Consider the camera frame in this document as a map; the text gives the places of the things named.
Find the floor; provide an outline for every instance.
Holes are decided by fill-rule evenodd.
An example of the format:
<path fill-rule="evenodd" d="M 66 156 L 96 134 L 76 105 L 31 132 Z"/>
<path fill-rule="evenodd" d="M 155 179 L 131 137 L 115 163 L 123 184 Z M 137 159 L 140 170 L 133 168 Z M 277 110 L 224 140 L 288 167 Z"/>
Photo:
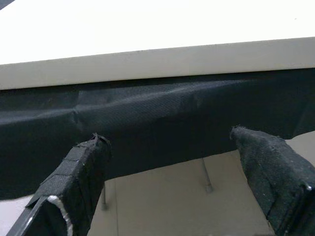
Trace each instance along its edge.
<path fill-rule="evenodd" d="M 287 142 L 315 165 L 315 132 Z M 205 163 L 214 187 L 210 194 L 200 159 L 107 181 L 108 209 L 102 210 L 100 199 L 89 236 L 272 235 L 238 151 L 207 157 Z M 29 198 L 0 202 L 0 236 Z"/>

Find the table top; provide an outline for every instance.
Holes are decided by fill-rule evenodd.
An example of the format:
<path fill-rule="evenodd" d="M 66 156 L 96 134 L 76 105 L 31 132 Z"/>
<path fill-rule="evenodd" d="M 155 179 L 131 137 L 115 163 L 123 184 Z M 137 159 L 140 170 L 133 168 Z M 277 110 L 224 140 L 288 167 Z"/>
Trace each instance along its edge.
<path fill-rule="evenodd" d="M 0 89 L 314 67 L 311 0 L 15 0 Z"/>

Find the black felt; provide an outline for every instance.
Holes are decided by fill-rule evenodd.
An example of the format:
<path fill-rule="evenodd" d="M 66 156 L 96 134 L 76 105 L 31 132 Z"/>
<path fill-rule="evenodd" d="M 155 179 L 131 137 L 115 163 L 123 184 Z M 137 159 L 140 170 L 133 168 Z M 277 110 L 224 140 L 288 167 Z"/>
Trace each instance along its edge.
<path fill-rule="evenodd" d="M 236 149 L 231 127 L 284 138 L 315 130 L 315 69 L 106 82 L 0 93 L 0 199 L 32 194 L 97 132 L 106 178 Z"/>
<path fill-rule="evenodd" d="M 97 134 L 93 139 L 76 145 L 55 171 L 41 183 L 27 207 L 34 207 L 43 197 L 57 196 L 70 216 L 74 235 L 86 236 L 104 185 L 105 166 L 110 156 L 109 142 Z M 45 218 L 54 219 L 55 212 L 48 208 L 51 206 L 47 204 L 40 207 L 41 212 L 45 212 Z M 38 219 L 43 218 L 43 215 L 36 217 L 34 224 L 41 222 L 41 228 L 48 232 L 53 232 L 55 227 L 62 228 L 64 224 L 64 219 L 62 222 L 46 220 L 45 223 L 45 220 Z M 36 235 L 45 235 L 41 229 L 35 232 Z"/>
<path fill-rule="evenodd" d="M 259 205 L 278 236 L 315 235 L 315 168 L 285 140 L 243 127 L 232 130 Z"/>

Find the gray floor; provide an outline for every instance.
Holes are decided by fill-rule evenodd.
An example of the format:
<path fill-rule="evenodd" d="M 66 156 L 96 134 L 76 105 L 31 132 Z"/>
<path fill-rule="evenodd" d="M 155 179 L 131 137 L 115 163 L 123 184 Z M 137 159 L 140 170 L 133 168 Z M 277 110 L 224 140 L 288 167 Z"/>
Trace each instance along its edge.
<path fill-rule="evenodd" d="M 315 132 L 287 141 L 315 165 Z M 200 159 L 107 181 L 108 210 L 98 204 L 89 236 L 253 236 L 272 234 L 237 151 L 205 158 L 214 192 L 205 191 Z M 30 197 L 0 202 L 0 236 Z"/>

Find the black fabric cover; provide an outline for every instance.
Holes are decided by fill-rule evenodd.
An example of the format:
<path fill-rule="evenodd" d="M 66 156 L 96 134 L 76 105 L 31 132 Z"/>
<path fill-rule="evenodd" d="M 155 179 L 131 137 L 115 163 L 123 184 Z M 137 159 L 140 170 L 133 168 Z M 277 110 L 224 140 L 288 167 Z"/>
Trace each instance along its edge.
<path fill-rule="evenodd" d="M 73 235 L 86 236 L 104 186 L 105 166 L 110 157 L 109 141 L 97 134 L 91 140 L 73 147 L 55 171 L 41 183 L 28 203 L 27 208 L 36 210 L 28 214 L 22 223 L 17 221 L 13 232 L 8 235 L 16 235 L 15 230 L 25 228 L 24 222 L 32 217 L 31 224 L 18 236 L 66 236 L 65 221 L 60 217 L 60 210 L 47 201 L 53 195 L 62 201 L 73 225 Z"/>
<path fill-rule="evenodd" d="M 315 69 L 0 92 L 0 199 L 34 193 L 73 144 L 106 136 L 106 178 L 236 149 L 236 125 L 290 139 L 315 130 Z"/>
<path fill-rule="evenodd" d="M 285 140 L 243 127 L 232 130 L 244 173 L 278 236 L 315 235 L 315 168 Z"/>

